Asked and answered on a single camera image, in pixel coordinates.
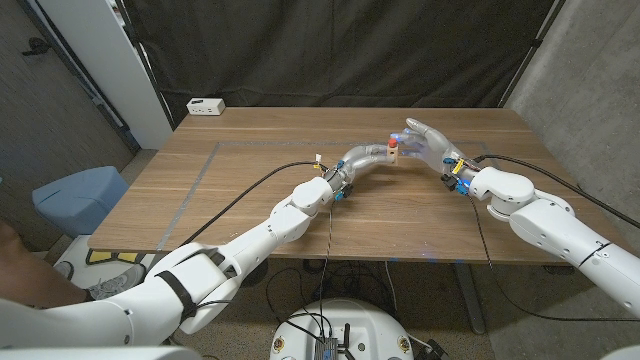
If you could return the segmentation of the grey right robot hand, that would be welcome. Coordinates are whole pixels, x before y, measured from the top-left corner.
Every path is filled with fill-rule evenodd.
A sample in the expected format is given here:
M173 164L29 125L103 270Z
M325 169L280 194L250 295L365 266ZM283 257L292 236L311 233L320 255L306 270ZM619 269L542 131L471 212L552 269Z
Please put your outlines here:
M414 118L407 118L406 124L402 132L390 134L399 143L401 155L419 159L439 174L452 175L456 162L466 155L437 129Z

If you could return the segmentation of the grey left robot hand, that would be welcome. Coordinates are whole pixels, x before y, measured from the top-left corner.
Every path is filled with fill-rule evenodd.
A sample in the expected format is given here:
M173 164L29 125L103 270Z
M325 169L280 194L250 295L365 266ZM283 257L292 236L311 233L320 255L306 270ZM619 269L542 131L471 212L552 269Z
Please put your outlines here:
M398 150L387 145L360 145L349 150L323 178L334 193L352 184L362 170L376 164L396 164Z

